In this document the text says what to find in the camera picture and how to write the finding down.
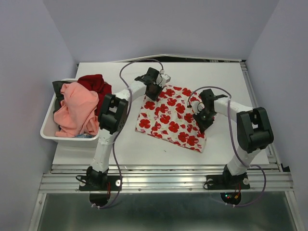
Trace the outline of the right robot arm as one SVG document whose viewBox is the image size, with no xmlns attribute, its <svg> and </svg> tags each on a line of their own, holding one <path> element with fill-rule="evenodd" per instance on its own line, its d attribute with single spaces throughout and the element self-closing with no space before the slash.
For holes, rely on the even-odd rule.
<svg viewBox="0 0 308 231">
<path fill-rule="evenodd" d="M 213 87 L 201 87 L 201 102 L 187 100 L 199 131 L 204 133 L 213 125 L 215 116 L 227 117 L 234 156 L 225 165 L 220 175 L 207 175 L 206 190 L 249 189 L 247 170 L 254 158 L 274 141 L 274 135 L 265 108 L 252 108 L 234 102 L 227 91 L 221 95 L 213 93 Z"/>
</svg>

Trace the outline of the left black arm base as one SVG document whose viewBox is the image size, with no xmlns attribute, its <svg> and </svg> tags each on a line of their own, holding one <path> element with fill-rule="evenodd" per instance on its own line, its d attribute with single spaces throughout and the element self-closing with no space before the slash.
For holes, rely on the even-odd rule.
<svg viewBox="0 0 308 231">
<path fill-rule="evenodd" d="M 122 190 L 119 175 L 106 176 L 100 182 L 93 182 L 85 175 L 77 175 L 76 180 L 79 182 L 79 190 L 82 192 Z"/>
</svg>

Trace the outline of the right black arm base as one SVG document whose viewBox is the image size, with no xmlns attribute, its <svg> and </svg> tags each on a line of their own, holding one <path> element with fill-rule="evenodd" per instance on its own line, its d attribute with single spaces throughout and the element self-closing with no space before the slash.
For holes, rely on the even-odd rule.
<svg viewBox="0 0 308 231">
<path fill-rule="evenodd" d="M 207 175 L 203 188 L 223 191 L 235 190 L 236 188 L 248 190 L 250 189 L 250 184 L 246 174 L 240 176 Z"/>
</svg>

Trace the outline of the red poppy print skirt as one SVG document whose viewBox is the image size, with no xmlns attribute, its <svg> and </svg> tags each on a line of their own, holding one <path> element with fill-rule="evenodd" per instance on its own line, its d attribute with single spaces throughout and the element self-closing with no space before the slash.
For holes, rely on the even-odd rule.
<svg viewBox="0 0 308 231">
<path fill-rule="evenodd" d="M 193 118 L 186 103 L 192 91 L 166 85 L 156 101 L 144 97 L 137 117 L 137 132 L 168 141 L 196 152 L 203 152 L 206 136 Z"/>
</svg>

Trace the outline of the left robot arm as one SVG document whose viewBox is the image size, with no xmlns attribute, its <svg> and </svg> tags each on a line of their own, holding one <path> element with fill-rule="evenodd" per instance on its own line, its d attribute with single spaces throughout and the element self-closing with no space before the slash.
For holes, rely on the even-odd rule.
<svg viewBox="0 0 308 231">
<path fill-rule="evenodd" d="M 126 89 L 116 94 L 106 94 L 98 116 L 99 138 L 93 161 L 86 171 L 85 182 L 97 190 L 107 185 L 109 158 L 112 146 L 121 130 L 124 128 L 134 100 L 147 96 L 156 101 L 169 77 L 163 77 L 164 69 L 160 71 L 148 68 L 146 74 L 136 77 Z"/>
</svg>

